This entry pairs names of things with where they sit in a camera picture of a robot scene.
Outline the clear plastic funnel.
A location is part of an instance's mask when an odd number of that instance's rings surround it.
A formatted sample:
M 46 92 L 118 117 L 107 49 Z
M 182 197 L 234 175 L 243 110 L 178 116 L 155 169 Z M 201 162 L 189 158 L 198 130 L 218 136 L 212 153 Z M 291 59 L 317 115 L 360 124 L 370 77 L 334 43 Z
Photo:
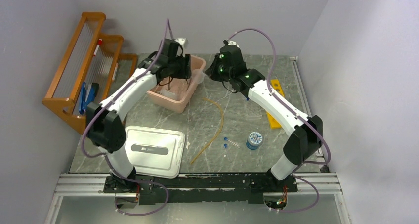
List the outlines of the clear plastic funnel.
M 194 69 L 192 71 L 192 82 L 201 84 L 205 79 L 205 73 L 201 69 Z

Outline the black wire ring tripod stand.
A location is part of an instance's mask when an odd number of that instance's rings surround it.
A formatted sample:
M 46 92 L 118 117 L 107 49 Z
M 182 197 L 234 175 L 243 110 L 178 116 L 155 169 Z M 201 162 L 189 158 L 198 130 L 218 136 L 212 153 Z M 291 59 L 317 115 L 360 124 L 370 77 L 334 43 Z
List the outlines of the black wire ring tripod stand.
M 187 90 L 190 84 L 190 79 L 173 79 L 165 78 L 159 84 L 157 84 L 156 91 L 168 90 L 171 92 L 179 92 Z

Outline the small white plastic bag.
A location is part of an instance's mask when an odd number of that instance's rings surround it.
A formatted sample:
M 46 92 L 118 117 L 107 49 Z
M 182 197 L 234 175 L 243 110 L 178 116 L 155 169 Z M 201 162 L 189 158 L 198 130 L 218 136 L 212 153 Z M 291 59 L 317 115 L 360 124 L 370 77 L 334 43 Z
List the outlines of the small white plastic bag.
M 174 92 L 171 92 L 169 90 L 161 90 L 160 94 L 166 98 L 169 98 L 171 100 L 177 100 L 177 94 Z

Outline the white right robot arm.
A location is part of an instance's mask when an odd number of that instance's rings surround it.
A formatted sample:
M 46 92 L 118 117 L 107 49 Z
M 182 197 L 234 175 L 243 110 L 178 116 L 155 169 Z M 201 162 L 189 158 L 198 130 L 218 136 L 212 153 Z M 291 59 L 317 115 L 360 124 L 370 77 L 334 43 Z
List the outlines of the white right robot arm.
M 283 155 L 268 170 L 266 179 L 270 190 L 279 191 L 286 184 L 285 178 L 321 148 L 321 118 L 310 117 L 297 109 L 274 90 L 258 70 L 248 69 L 236 45 L 223 46 L 205 74 L 214 81 L 229 83 L 235 93 L 261 106 L 288 135 Z

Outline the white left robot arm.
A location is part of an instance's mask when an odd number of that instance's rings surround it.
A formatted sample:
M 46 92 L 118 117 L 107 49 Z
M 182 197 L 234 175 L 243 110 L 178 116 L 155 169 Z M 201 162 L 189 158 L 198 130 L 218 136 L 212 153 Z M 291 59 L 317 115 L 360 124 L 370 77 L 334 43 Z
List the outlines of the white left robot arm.
M 125 151 L 124 119 L 132 107 L 163 79 L 191 78 L 191 56 L 184 52 L 186 45 L 186 38 L 163 39 L 159 50 L 143 59 L 131 77 L 111 96 L 87 106 L 81 149 L 85 152 L 84 140 L 89 138 L 105 157 L 111 175 L 124 192 L 133 191 L 138 183 L 136 169 Z

